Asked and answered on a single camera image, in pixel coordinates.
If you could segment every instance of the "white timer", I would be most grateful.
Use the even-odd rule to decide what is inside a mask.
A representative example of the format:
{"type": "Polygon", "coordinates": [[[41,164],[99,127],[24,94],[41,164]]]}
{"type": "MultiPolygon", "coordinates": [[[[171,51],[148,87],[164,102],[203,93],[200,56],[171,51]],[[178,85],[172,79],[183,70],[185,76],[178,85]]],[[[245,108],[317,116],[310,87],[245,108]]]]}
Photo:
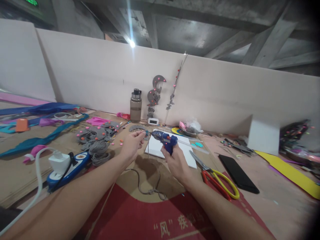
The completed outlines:
{"type": "Polygon", "coordinates": [[[159,119],[157,119],[157,118],[148,118],[148,124],[157,126],[159,124],[159,119]]]}

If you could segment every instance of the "yellow foam sheet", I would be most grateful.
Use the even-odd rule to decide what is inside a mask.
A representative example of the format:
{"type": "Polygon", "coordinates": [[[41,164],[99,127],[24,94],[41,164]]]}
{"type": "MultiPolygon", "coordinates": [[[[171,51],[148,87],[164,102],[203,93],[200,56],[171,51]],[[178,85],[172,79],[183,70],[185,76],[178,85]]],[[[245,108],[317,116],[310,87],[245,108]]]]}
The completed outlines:
{"type": "Polygon", "coordinates": [[[284,162],[277,156],[259,151],[255,152],[259,154],[261,157],[263,157],[265,160],[267,160],[272,167],[277,169],[284,176],[289,178],[292,182],[294,182],[307,193],[309,193],[312,197],[320,200],[320,186],[318,186],[310,178],[306,177],[297,169],[290,166],[288,163],[284,162]]]}

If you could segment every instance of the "smartphone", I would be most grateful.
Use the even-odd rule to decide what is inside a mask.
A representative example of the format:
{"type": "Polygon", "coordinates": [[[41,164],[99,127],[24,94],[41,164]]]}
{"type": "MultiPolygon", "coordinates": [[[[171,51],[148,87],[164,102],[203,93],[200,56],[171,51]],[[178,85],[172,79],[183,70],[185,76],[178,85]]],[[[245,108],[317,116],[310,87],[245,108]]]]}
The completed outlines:
{"type": "Polygon", "coordinates": [[[260,193],[259,189],[253,184],[236,160],[224,155],[219,155],[219,159],[238,188],[255,194],[260,193]]]}

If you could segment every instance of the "hot glue gun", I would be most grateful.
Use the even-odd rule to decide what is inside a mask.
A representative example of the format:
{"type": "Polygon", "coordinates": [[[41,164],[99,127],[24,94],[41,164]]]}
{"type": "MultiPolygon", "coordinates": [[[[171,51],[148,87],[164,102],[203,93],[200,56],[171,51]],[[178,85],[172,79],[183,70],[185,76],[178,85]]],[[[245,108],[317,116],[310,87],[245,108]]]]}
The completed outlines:
{"type": "Polygon", "coordinates": [[[152,136],[159,140],[165,147],[168,153],[172,155],[173,152],[173,146],[178,143],[178,138],[176,136],[169,136],[169,134],[161,132],[161,131],[153,131],[152,136]]]}

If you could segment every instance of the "scissors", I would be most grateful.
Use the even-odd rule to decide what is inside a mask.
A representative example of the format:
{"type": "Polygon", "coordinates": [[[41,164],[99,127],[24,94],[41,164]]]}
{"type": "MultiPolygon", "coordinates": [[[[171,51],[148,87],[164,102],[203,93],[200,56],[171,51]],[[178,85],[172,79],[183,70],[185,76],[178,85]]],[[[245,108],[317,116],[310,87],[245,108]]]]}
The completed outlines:
{"type": "Polygon", "coordinates": [[[213,182],[213,184],[216,186],[216,188],[219,190],[219,192],[228,200],[231,201],[232,197],[233,199],[239,199],[240,198],[240,194],[238,189],[236,188],[236,186],[231,182],[231,180],[229,178],[227,178],[225,175],[223,175],[221,172],[218,172],[212,168],[209,168],[207,165],[205,165],[200,158],[197,157],[197,155],[195,155],[193,153],[193,151],[189,150],[189,152],[191,153],[191,155],[193,156],[193,158],[201,165],[202,167],[202,178],[203,181],[205,182],[205,184],[208,185],[208,179],[207,177],[213,182]],[[221,182],[221,180],[219,179],[218,175],[222,178],[224,178],[224,180],[226,180],[228,182],[228,184],[232,187],[234,194],[232,194],[227,188],[226,186],[221,182]]]}

